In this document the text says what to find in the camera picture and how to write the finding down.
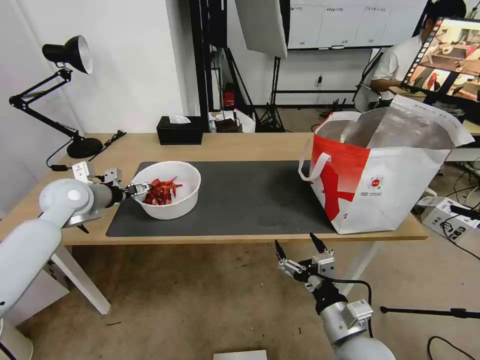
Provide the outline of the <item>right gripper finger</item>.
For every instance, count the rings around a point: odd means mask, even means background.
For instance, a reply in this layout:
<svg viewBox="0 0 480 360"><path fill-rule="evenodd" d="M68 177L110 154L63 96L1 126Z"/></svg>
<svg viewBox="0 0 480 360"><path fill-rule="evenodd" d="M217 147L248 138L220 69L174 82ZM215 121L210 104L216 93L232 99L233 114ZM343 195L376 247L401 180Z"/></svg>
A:
<svg viewBox="0 0 480 360"><path fill-rule="evenodd" d="M274 240L276 256L278 259L278 268L286 275L294 278L301 279L306 274L306 267L287 258L282 246L277 239Z"/></svg>
<svg viewBox="0 0 480 360"><path fill-rule="evenodd" d="M326 244L318 238L314 233L309 233L310 239L316 249L316 253L314 254L315 257L333 257L333 251L327 248Z"/></svg>

